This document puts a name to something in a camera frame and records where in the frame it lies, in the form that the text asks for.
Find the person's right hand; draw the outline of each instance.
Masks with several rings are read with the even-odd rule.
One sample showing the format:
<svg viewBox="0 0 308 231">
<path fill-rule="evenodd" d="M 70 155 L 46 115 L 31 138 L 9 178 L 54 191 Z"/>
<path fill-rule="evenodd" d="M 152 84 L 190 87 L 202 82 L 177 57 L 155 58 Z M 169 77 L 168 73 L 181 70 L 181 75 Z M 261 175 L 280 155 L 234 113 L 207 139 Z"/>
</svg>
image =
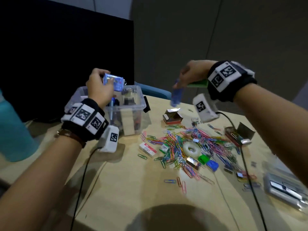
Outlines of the person's right hand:
<svg viewBox="0 0 308 231">
<path fill-rule="evenodd" d="M 186 87 L 191 82 L 200 81 L 208 77 L 208 72 L 217 61 L 198 60 L 190 61 L 180 71 L 179 81 L 173 86 L 175 89 Z"/>
</svg>

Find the hand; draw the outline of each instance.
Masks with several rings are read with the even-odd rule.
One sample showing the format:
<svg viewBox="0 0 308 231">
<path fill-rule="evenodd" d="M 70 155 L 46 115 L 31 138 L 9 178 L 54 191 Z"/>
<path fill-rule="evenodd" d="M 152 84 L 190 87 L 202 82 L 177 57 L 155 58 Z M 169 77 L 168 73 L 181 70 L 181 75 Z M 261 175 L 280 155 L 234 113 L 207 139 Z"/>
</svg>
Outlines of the hand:
<svg viewBox="0 0 308 231">
<path fill-rule="evenodd" d="M 88 97 L 96 101 L 100 108 L 104 108 L 113 97 L 113 78 L 108 80 L 106 85 L 103 84 L 100 76 L 110 73 L 105 69 L 94 68 L 90 74 L 89 80 L 86 82 L 88 87 Z"/>
<path fill-rule="evenodd" d="M 216 62 L 217 61 L 210 60 L 193 60 L 188 62 L 187 65 L 180 71 L 179 81 L 173 86 L 173 88 L 178 89 L 186 87 L 191 82 L 206 79 L 210 68 Z"/>
</svg>

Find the forearm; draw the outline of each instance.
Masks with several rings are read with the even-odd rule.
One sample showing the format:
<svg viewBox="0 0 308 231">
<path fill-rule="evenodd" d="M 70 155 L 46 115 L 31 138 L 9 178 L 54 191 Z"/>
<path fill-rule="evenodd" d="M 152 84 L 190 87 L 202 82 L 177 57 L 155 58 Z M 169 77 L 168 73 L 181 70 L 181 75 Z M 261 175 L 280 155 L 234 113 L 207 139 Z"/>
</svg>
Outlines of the forearm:
<svg viewBox="0 0 308 231">
<path fill-rule="evenodd" d="M 67 180 L 81 144 L 66 136 L 55 142 L 17 179 L 0 200 L 0 230 L 37 230 Z"/>
<path fill-rule="evenodd" d="M 256 84 L 241 88 L 234 101 L 272 152 L 308 186 L 308 112 Z"/>
</svg>

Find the blue chair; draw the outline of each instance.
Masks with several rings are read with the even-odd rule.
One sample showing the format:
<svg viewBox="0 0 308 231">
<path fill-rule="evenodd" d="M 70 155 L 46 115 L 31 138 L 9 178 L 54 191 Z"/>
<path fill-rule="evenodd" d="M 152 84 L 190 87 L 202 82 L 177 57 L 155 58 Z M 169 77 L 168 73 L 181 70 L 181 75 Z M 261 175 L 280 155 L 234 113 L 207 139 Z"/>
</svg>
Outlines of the blue chair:
<svg viewBox="0 0 308 231">
<path fill-rule="evenodd" d="M 154 97 L 158 97 L 158 98 L 162 98 L 166 100 L 171 100 L 171 92 L 169 91 L 159 89 L 156 87 L 151 87 L 151 86 L 144 85 L 144 84 L 137 83 L 137 82 L 135 82 L 135 85 L 138 85 L 141 87 L 143 95 L 150 95 L 150 96 L 154 96 Z"/>
</svg>

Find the brown leather watch strap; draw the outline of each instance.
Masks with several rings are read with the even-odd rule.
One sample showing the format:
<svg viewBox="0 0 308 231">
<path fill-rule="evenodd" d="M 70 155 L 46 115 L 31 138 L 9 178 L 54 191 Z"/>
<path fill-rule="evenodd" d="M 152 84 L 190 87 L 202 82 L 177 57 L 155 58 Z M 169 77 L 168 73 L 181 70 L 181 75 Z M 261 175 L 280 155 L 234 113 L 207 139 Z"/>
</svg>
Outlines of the brown leather watch strap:
<svg viewBox="0 0 308 231">
<path fill-rule="evenodd" d="M 79 138 L 77 135 L 75 135 L 73 132 L 69 130 L 64 130 L 64 129 L 58 130 L 58 134 L 56 137 L 59 137 L 60 135 L 67 136 L 69 138 L 76 140 L 77 142 L 81 144 L 82 148 L 84 148 L 84 146 L 86 145 L 86 143 L 81 138 Z"/>
</svg>

